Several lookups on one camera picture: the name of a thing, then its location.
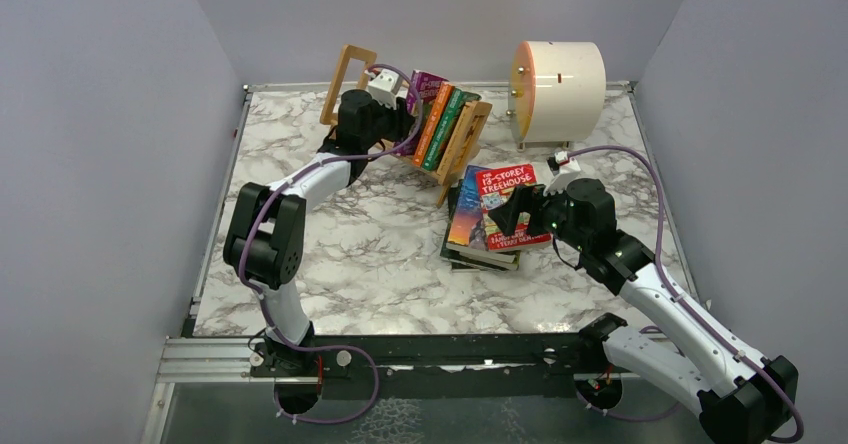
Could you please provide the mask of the wooden book rack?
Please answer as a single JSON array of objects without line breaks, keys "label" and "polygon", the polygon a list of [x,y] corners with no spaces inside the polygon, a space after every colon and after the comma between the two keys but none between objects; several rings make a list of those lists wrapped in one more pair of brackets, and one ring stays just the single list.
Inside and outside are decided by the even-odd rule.
[{"label": "wooden book rack", "polygon": [[492,105],[446,83],[425,108],[418,82],[376,59],[371,50],[343,46],[320,115],[320,122],[330,127],[320,150],[360,155],[351,165],[351,179],[356,180],[378,158],[369,150],[379,145],[382,156],[392,155],[436,179],[442,186],[436,203],[440,207],[479,152],[477,140]]}]

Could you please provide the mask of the orange 78-storey treehouse book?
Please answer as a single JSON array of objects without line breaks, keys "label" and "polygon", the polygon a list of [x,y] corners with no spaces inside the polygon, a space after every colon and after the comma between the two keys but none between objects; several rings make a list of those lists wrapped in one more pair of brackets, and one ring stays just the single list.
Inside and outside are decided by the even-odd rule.
[{"label": "orange 78-storey treehouse book", "polygon": [[441,83],[436,98],[434,99],[430,112],[427,115],[427,121],[423,131],[421,132],[419,142],[415,153],[412,157],[412,163],[417,167],[423,166],[424,156],[433,138],[436,126],[441,118],[445,106],[454,91],[454,84],[450,81]]}]

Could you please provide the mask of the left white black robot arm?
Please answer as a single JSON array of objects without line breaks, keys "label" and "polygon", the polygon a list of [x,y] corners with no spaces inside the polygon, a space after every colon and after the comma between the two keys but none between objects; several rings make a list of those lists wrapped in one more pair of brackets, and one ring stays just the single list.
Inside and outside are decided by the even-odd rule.
[{"label": "left white black robot arm", "polygon": [[403,141],[414,124],[397,93],[380,98],[374,91],[346,91],[337,122],[312,160],[274,184],[241,187],[223,259],[258,299],[265,320],[261,356],[268,366],[302,375],[316,360],[314,327],[293,282],[304,257],[307,213],[360,177],[377,157],[372,147]]}]

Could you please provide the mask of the orange Huckleberry Finn book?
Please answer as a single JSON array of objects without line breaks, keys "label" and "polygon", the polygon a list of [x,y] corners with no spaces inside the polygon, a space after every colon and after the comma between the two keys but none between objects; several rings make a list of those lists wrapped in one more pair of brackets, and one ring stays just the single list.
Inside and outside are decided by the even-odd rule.
[{"label": "orange Huckleberry Finn book", "polygon": [[457,159],[458,167],[464,168],[479,153],[478,139],[481,129],[485,125],[485,121],[486,118],[480,114],[475,114],[469,121],[468,129],[464,135]]}]

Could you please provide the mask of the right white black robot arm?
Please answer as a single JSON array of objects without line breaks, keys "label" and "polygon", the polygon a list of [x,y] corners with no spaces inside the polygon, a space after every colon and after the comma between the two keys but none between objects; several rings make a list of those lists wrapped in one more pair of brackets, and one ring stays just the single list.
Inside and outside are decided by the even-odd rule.
[{"label": "right white black robot arm", "polygon": [[715,443],[776,442],[789,420],[796,431],[784,442],[803,437],[797,368],[746,344],[671,280],[654,252],[619,229],[614,198],[599,180],[576,179],[556,193],[519,185],[488,215],[506,235],[528,215],[528,234],[549,234],[575,249],[579,268],[639,309],[675,346],[657,345],[606,314],[580,332],[577,357],[585,368],[611,364],[638,374],[697,416]]}]

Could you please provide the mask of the purple 117-storey treehouse book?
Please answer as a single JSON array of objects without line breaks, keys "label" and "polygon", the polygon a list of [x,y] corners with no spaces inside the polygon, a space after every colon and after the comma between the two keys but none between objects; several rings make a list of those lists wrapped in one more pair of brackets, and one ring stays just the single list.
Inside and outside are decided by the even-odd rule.
[{"label": "purple 117-storey treehouse book", "polygon": [[406,96],[407,111],[413,116],[413,119],[416,119],[418,116],[421,116],[421,125],[418,129],[418,132],[415,134],[415,137],[406,146],[404,146],[401,150],[397,152],[397,154],[401,156],[411,156],[415,154],[418,148],[421,133],[426,128],[427,121],[429,119],[429,114],[431,112],[433,103],[437,98],[440,86],[443,82],[447,82],[447,79],[442,76],[420,69],[414,69],[411,78],[413,87],[419,93],[419,99],[422,101],[423,110],[420,110],[418,108],[418,99],[416,99],[414,95],[409,93]]}]

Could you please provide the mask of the green 104-storey treehouse book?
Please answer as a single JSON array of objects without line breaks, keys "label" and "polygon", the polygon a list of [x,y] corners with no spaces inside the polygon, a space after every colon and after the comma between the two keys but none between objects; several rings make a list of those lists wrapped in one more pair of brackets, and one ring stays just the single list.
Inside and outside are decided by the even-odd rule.
[{"label": "green 104-storey treehouse book", "polygon": [[422,169],[434,171],[438,168],[444,150],[465,104],[479,101],[480,99],[481,96],[477,93],[464,91],[460,88],[453,89],[434,131],[427,152],[424,155],[421,163]]}]

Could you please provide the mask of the red 13-storey treehouse book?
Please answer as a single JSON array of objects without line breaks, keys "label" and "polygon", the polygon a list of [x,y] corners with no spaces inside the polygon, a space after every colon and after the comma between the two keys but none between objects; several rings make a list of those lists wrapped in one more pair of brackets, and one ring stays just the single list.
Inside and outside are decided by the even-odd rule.
[{"label": "red 13-storey treehouse book", "polygon": [[519,204],[509,201],[518,186],[537,183],[534,167],[529,163],[499,168],[485,168],[475,173],[475,183],[482,211],[482,225],[487,249],[509,253],[537,249],[547,245],[549,234],[530,235],[530,216]]}]

